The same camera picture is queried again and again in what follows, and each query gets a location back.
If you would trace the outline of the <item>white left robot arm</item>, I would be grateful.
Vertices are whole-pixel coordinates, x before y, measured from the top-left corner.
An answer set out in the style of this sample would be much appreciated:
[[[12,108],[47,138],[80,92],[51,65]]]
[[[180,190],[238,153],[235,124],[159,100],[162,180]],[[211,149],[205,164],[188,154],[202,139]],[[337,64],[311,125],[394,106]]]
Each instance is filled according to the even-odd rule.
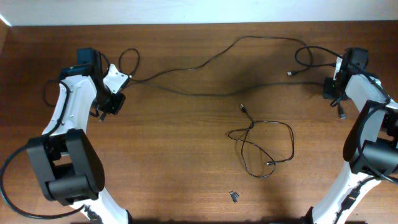
[[[44,197],[100,223],[132,223],[132,217],[106,190],[103,165],[86,128],[90,116],[118,114],[126,99],[121,89],[127,83],[127,75],[115,65],[102,67],[99,51],[79,49],[77,64],[60,72],[52,119],[40,137],[27,143]]]

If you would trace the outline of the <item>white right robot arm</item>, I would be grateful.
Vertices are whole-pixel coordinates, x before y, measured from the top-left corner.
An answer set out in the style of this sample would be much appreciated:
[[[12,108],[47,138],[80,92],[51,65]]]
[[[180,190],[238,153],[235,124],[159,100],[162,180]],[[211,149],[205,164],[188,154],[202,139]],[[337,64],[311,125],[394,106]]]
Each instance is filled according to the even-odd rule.
[[[369,73],[368,51],[352,47],[338,55],[323,96],[331,106],[351,100],[359,111],[343,146],[343,167],[325,197],[301,223],[345,223],[364,196],[382,181],[397,183],[397,102]]]

